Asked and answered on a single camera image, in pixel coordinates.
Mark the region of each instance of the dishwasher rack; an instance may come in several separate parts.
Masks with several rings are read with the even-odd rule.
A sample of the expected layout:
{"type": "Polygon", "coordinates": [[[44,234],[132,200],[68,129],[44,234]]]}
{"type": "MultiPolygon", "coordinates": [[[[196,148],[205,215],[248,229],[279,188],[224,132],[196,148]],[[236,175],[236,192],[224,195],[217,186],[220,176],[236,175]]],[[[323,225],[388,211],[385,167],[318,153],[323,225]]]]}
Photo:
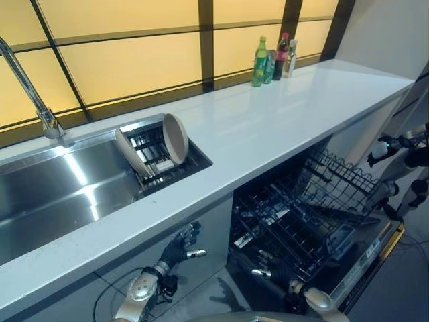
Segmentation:
{"type": "Polygon", "coordinates": [[[365,201],[378,182],[327,150],[307,157],[299,176],[277,175],[235,198],[230,248],[258,268],[286,263],[304,282],[347,250],[370,214],[365,201]]]}

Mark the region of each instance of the dishwasher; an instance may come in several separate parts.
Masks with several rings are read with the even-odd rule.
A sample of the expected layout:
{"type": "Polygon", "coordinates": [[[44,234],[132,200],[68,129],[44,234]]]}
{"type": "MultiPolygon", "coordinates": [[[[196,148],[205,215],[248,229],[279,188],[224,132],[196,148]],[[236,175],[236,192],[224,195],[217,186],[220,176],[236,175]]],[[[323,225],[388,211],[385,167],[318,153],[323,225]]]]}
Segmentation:
{"type": "Polygon", "coordinates": [[[234,192],[227,270],[253,311],[316,316],[288,283],[255,276],[286,267],[348,313],[404,229],[368,207],[378,180],[313,146],[234,192]]]}

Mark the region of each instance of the cable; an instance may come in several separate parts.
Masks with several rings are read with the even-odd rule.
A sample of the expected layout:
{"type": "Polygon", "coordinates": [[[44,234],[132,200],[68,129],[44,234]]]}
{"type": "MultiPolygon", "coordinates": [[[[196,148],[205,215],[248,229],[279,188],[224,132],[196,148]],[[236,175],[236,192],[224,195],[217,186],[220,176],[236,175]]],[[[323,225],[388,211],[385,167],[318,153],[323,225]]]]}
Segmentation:
{"type": "Polygon", "coordinates": [[[130,270],[129,272],[125,273],[124,275],[122,275],[121,277],[118,277],[115,281],[113,281],[113,283],[109,284],[103,291],[101,291],[100,295],[97,297],[97,299],[94,302],[94,306],[93,306],[93,322],[97,322],[97,320],[95,319],[95,311],[97,309],[97,303],[99,302],[99,300],[101,299],[101,297],[111,288],[113,287],[113,285],[115,285],[116,283],[118,283],[120,280],[123,280],[125,277],[127,277],[128,275],[130,275],[131,273],[134,273],[138,270],[141,270],[143,272],[143,267],[138,267],[138,268],[134,268],[133,270],[130,270]]]}
{"type": "Polygon", "coordinates": [[[399,242],[399,244],[405,245],[405,246],[421,245],[421,244],[425,244],[425,243],[429,243],[429,239],[427,239],[425,241],[417,241],[416,243],[403,243],[401,241],[399,242]]]}

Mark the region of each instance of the bottle label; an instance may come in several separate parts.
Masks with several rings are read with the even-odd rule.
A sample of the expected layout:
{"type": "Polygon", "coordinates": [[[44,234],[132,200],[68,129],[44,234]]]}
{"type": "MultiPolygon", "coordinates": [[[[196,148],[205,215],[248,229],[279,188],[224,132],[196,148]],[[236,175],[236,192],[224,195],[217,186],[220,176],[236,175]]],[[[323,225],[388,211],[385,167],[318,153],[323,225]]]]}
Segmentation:
{"type": "Polygon", "coordinates": [[[284,62],[285,58],[286,58],[286,52],[277,53],[277,60],[279,60],[280,62],[284,62]]]}
{"type": "Polygon", "coordinates": [[[256,58],[255,62],[255,73],[257,76],[262,76],[263,71],[265,70],[265,57],[264,58],[256,58]]]}

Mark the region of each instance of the white countertop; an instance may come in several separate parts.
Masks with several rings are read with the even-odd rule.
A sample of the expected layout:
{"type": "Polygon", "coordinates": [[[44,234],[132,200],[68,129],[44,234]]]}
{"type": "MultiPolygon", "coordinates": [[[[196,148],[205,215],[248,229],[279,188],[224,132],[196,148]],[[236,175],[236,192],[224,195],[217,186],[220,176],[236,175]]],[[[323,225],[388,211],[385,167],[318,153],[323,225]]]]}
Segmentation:
{"type": "MultiPolygon", "coordinates": [[[[180,222],[243,183],[374,111],[413,83],[330,60],[260,88],[242,84],[71,129],[80,136],[175,113],[213,165],[0,266],[0,320],[180,222]]],[[[38,138],[0,160],[48,145],[38,138]]]]}

